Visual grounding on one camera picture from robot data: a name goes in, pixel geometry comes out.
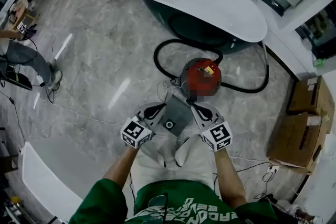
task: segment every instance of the gray pants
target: gray pants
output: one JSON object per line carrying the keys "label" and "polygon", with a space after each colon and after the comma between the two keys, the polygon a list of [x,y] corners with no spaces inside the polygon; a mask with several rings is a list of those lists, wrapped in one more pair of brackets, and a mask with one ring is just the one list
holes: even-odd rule
{"label": "gray pants", "polygon": [[42,57],[41,54],[37,53],[36,58],[33,61],[27,62],[33,59],[36,55],[36,50],[33,50],[27,46],[24,46],[18,42],[9,41],[8,50],[6,53],[6,57],[8,60],[8,64],[10,66],[15,66],[17,64],[11,62],[20,62],[23,63],[23,66],[32,67],[42,78],[43,82],[46,86],[52,85],[52,73],[49,65],[46,60]]}

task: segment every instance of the bathtub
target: bathtub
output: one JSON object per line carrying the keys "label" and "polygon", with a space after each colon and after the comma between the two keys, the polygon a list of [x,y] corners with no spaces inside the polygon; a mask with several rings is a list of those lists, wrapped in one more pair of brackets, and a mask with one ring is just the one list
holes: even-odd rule
{"label": "bathtub", "polygon": [[229,50],[264,39],[265,18],[251,0],[144,0],[174,35]]}

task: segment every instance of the cardboard box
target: cardboard box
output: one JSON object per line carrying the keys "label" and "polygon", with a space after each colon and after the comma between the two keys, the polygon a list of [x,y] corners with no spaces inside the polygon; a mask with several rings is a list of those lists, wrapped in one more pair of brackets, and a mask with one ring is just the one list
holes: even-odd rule
{"label": "cardboard box", "polygon": [[328,129],[327,117],[307,112],[286,116],[267,157],[300,174],[311,174],[324,145]]}
{"label": "cardboard box", "polygon": [[301,80],[295,84],[287,113],[294,115],[302,112],[318,116],[327,115],[327,133],[331,132],[335,103],[322,76]]}

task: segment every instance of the power outlet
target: power outlet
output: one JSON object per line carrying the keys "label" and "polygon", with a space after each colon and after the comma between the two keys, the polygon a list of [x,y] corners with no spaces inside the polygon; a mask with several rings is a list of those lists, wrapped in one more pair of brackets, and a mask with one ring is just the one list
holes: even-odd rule
{"label": "power outlet", "polygon": [[272,167],[269,167],[267,170],[267,173],[276,173],[277,171],[279,171],[279,165],[274,165]]}

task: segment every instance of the forearm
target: forearm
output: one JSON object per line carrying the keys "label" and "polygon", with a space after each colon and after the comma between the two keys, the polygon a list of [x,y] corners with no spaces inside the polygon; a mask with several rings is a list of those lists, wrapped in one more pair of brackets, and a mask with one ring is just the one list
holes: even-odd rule
{"label": "forearm", "polygon": [[103,178],[110,179],[123,188],[138,151],[139,148],[135,149],[128,146],[124,153],[118,157],[115,163],[106,172]]}
{"label": "forearm", "polygon": [[222,200],[233,209],[246,204],[245,190],[226,150],[215,152],[219,191]]}
{"label": "forearm", "polygon": [[0,38],[21,39],[22,35],[19,32],[0,30]]}

